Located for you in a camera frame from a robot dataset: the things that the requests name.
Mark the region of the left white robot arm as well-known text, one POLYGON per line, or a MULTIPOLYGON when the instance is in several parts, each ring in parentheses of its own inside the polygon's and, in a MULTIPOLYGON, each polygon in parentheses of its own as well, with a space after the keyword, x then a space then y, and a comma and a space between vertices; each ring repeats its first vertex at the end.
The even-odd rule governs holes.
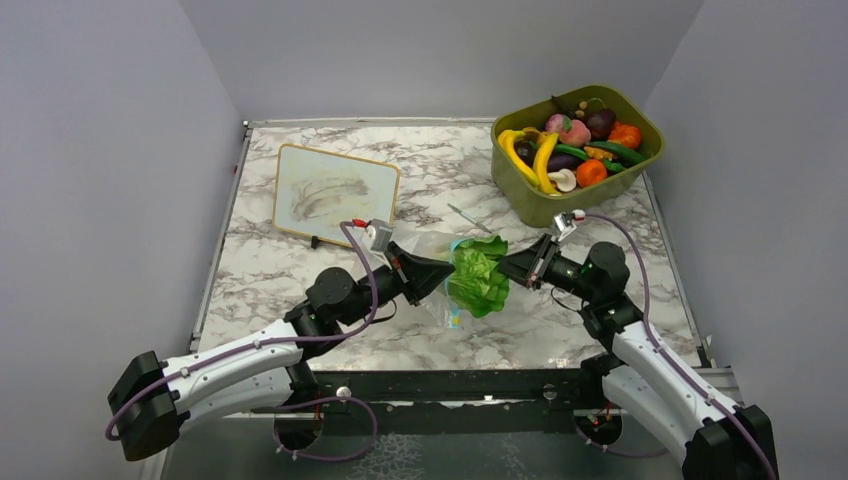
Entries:
POLYGON ((388 262, 359 280, 341 267, 321 271, 305 298, 262 330, 205 352, 132 358, 107 396, 112 414, 104 436, 128 461, 146 459, 204 420, 279 401, 290 410, 313 401, 314 384, 295 372, 347 339, 344 327, 370 326, 380 307, 402 296, 417 305, 455 270, 395 242, 388 262))

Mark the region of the clear zip top bag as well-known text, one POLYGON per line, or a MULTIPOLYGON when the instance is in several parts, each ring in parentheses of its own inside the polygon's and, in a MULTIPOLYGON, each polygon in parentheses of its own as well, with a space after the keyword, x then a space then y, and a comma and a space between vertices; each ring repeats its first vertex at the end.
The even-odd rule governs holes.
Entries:
MULTIPOLYGON (((462 236, 440 231, 425 231, 413 244, 413 253, 439 261, 452 263, 455 248, 465 240, 482 239, 482 236, 462 236)), ((450 298, 448 281, 444 280, 434 292, 422 302, 422 305, 447 329, 459 330, 462 319, 467 317, 460 307, 450 298)))

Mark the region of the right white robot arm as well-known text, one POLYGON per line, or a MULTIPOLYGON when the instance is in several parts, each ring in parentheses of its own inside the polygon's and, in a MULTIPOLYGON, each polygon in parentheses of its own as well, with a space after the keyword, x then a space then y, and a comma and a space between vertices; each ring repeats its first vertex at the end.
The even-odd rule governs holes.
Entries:
POLYGON ((705 380, 664 342, 647 311, 625 292, 630 271, 621 247, 599 242, 577 263, 545 235, 498 265, 518 284, 548 284, 582 300, 578 313, 605 355, 585 364, 579 398, 623 408, 678 462, 686 479, 776 479, 771 421, 705 380))

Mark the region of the green lettuce leaf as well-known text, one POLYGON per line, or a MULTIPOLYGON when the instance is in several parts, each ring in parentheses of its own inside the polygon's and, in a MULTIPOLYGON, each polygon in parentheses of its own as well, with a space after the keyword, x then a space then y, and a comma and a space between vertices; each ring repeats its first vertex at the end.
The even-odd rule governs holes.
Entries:
POLYGON ((474 318, 503 310, 510 280, 499 270, 509 242, 499 235, 458 241, 451 250, 455 270, 447 280, 446 292, 453 304, 474 318))

